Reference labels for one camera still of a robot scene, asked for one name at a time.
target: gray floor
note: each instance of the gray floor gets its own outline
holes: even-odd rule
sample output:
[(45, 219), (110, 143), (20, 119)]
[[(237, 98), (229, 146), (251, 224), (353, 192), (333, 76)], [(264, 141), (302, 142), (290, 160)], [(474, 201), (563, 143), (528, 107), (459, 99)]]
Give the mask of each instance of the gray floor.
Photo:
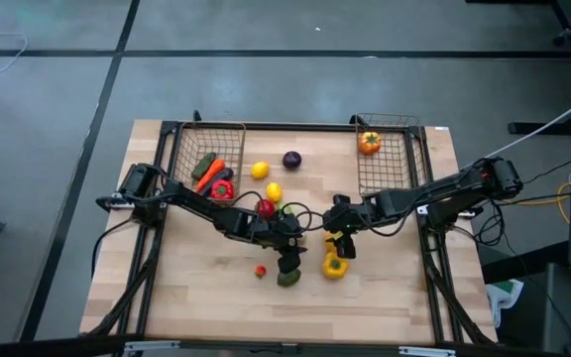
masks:
[[(113, 49), (128, 7), (0, 0), (0, 32), (24, 32), (34, 49)], [(152, 0), (140, 5), (128, 49), (555, 51), (559, 30), (545, 6)], [(19, 45), (8, 41), (0, 49)], [(9, 223), (0, 233), (0, 342), (14, 338), (28, 302), (108, 64), (23, 58), (0, 74), (0, 217)], [(123, 59), (38, 338), (77, 333), (107, 217), (93, 200), (115, 187), (134, 119), (183, 119), (194, 109), (206, 120), (324, 123), (358, 111), (408, 113), (450, 127), (464, 165), (513, 140), (506, 123), (545, 122), (569, 107), (570, 59)], [(524, 178), (570, 155), (571, 139), (555, 137), (505, 153)], [(521, 196), (553, 193), (567, 174)], [(519, 253), (567, 234), (553, 205), (505, 215)]]

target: carrot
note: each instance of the carrot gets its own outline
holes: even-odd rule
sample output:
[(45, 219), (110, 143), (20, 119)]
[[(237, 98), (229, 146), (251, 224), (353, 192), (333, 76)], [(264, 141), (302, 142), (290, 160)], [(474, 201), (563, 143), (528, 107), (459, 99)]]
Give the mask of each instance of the carrot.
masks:
[(215, 159), (215, 161), (213, 162), (213, 164), (210, 165), (210, 168), (208, 168), (208, 171), (206, 172), (206, 174), (204, 174), (204, 176), (199, 180), (199, 182), (197, 183), (197, 188), (196, 191), (200, 192), (205, 186), (206, 184), (213, 179), (213, 177), (215, 175), (217, 175), (217, 173), (219, 173), (220, 171), (224, 170), (226, 168), (226, 165), (224, 165), (224, 161), (221, 159)]

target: eggplant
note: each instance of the eggplant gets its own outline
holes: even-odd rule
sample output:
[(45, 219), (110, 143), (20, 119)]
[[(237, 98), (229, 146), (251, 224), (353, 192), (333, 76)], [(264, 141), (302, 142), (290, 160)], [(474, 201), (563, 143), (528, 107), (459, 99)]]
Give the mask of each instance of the eggplant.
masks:
[(201, 194), (203, 197), (208, 197), (208, 196), (210, 196), (210, 190), (213, 188), (213, 185), (216, 182), (218, 182), (221, 179), (231, 180), (232, 178), (233, 178), (233, 170), (226, 168), (226, 169), (220, 171), (219, 173), (217, 173), (217, 175), (215, 175), (206, 184), (206, 186), (202, 189), (202, 191), (199, 192), (199, 194)]
[(298, 152), (287, 152), (284, 155), (284, 166), (289, 170), (294, 170), (301, 165), (301, 155)]

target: metal wire basket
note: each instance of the metal wire basket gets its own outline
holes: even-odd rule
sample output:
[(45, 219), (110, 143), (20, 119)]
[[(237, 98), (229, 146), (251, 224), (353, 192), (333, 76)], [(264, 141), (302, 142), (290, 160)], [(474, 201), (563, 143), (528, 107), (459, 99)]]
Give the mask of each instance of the metal wire basket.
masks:
[[(358, 187), (360, 194), (367, 194), (385, 188), (410, 188), (411, 179), (404, 134), (393, 128), (419, 127), (419, 119), (410, 115), (359, 113), (355, 116), (356, 150), (361, 136), (369, 128), (379, 133), (381, 148), (374, 155), (358, 152)], [(425, 183), (424, 157), (420, 138), (411, 143), (419, 183)]]
[[(231, 183), (235, 188), (233, 196), (235, 198), (240, 188), (246, 126), (242, 123), (221, 124), (226, 129), (207, 128), (200, 126), (199, 122), (182, 124), (173, 179), (196, 190), (197, 181), (193, 180), (191, 172), (206, 154), (215, 153), (217, 159), (223, 160), (226, 168), (233, 171)], [(225, 203), (229, 199), (217, 199), (217, 201)]]

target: wooden table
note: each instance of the wooden table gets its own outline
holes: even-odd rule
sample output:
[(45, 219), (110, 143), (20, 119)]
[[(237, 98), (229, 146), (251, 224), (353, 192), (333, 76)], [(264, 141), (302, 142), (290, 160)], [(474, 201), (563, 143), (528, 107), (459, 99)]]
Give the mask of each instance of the wooden table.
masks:
[[(153, 160), (161, 123), (135, 122), (119, 183), (131, 164)], [(434, 178), (458, 172), (448, 129), (428, 127), (426, 136)], [(281, 165), (283, 153), (289, 150), (297, 150), (303, 156), (296, 173), (287, 172)], [(332, 205), (332, 195), (337, 192), (359, 202), (356, 155), (353, 133), (249, 130), (241, 187), (265, 192), (266, 184), (276, 181), (284, 188), (284, 201), (301, 201), (320, 212)], [(271, 164), (270, 176), (263, 181), (250, 178), (250, 166), (256, 161)], [(238, 205), (252, 207), (255, 200), (248, 196)], [(112, 211), (108, 226), (129, 214), (127, 210)], [(471, 229), (467, 221), (460, 220), (458, 225)], [(96, 326), (123, 293), (137, 231), (135, 224), (127, 225), (104, 239), (81, 331)], [(277, 252), (225, 239), (207, 221), (179, 207), (170, 207), (147, 337), (332, 344), (433, 343), (414, 216), (409, 217), (400, 234), (391, 238), (358, 233), (358, 258), (350, 262), (348, 275), (339, 281), (328, 281), (321, 275), (325, 252), (322, 236), (322, 231), (307, 233), (308, 251), (301, 255), (302, 277), (295, 286), (284, 289), (276, 284)], [(450, 232), (446, 244), (457, 298), (482, 331), (496, 340), (475, 243)], [(254, 275), (258, 264), (268, 268), (261, 280)], [(442, 297), (439, 301), (444, 335), (452, 340), (446, 303)], [(135, 298), (128, 331), (135, 330), (139, 306), (140, 295)]]

